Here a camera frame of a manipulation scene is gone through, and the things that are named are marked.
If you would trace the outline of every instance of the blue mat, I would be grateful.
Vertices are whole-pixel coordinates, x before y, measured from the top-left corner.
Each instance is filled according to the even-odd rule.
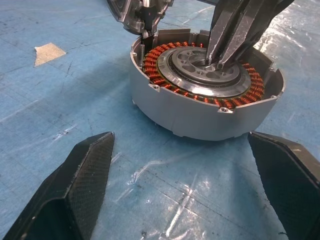
[[[175,0],[159,29],[209,29],[214,7]],[[320,2],[296,0],[256,46],[287,79],[258,131],[320,159]],[[41,182],[81,140],[116,136],[93,240],[285,240],[247,136],[180,138],[133,105],[128,66],[137,36],[105,0],[1,0],[0,238]],[[34,67],[34,47],[66,55]]]

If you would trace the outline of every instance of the metal hub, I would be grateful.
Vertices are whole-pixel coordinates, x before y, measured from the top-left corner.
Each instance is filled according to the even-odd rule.
[[[161,74],[174,85],[193,94],[228,98],[243,94],[251,86],[251,78],[239,63],[227,70],[205,65],[206,49],[175,47],[157,59]]]

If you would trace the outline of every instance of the metal part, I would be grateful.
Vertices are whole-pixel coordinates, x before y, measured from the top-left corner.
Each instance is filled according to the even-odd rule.
[[[194,42],[197,46],[200,46],[200,43],[206,46],[208,38],[205,31],[191,33],[189,29],[162,30],[154,37],[152,48],[155,49],[157,46],[167,45],[170,42],[183,43],[185,41],[189,45]],[[285,90],[281,72],[271,70],[272,61],[261,52],[251,48],[240,60],[249,63],[262,78],[267,79],[264,82],[263,98],[245,105],[232,105],[232,110],[230,110],[224,107],[223,102],[217,98],[214,103],[206,102],[206,97],[194,94],[190,96],[188,92],[174,87],[169,82],[163,83],[161,87],[155,85],[153,81],[157,80],[157,77],[153,78],[150,75],[158,75],[160,78],[162,76],[159,73],[148,73],[147,75],[139,67],[141,58],[144,57],[140,52],[141,49],[141,39],[138,38],[133,43],[130,53],[132,99],[150,119],[178,136],[219,141],[253,131],[262,123]]]
[[[193,94],[228,98],[243,94],[251,85],[251,78],[239,63],[227,72],[203,66],[206,49],[200,47],[172,48],[157,59],[162,75],[174,85]]]
[[[157,25],[174,0],[106,0],[113,17],[124,29],[144,38],[157,31]]]
[[[224,69],[250,49],[271,20],[294,0],[220,0],[212,18],[207,64]]]

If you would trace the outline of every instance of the metal tool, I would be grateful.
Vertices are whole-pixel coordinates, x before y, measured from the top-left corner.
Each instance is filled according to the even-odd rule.
[[[210,30],[160,30],[173,0],[107,0],[131,47],[133,102],[178,136],[218,141],[255,130],[285,90],[283,75],[253,48],[293,0],[203,0]]]

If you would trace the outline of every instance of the aluminum motor housing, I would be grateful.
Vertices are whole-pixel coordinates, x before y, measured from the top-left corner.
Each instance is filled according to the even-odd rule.
[[[170,42],[208,43],[209,32],[191,33],[190,29],[159,30],[152,48]],[[266,118],[285,90],[281,71],[255,48],[242,56],[263,77],[262,100],[237,106],[234,110],[194,100],[164,87],[152,84],[143,72],[145,45],[139,37],[131,46],[130,87],[133,102],[158,125],[180,137],[220,141],[254,131]]]

